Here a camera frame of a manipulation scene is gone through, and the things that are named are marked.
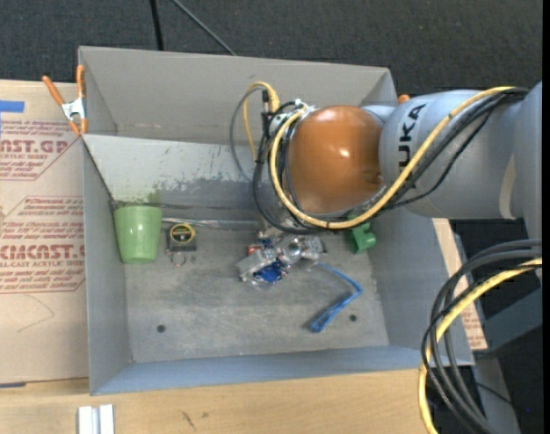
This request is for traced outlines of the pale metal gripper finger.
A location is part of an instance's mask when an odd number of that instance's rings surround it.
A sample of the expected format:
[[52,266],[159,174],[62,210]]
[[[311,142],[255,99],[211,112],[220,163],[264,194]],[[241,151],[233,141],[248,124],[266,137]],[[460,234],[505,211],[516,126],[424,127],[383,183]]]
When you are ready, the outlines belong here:
[[241,281],[259,288],[269,288],[288,275],[288,267],[280,262],[273,262],[256,271],[242,275]]
[[256,249],[240,260],[236,266],[240,276],[251,276],[253,273],[268,267],[273,262],[273,252],[269,249]]

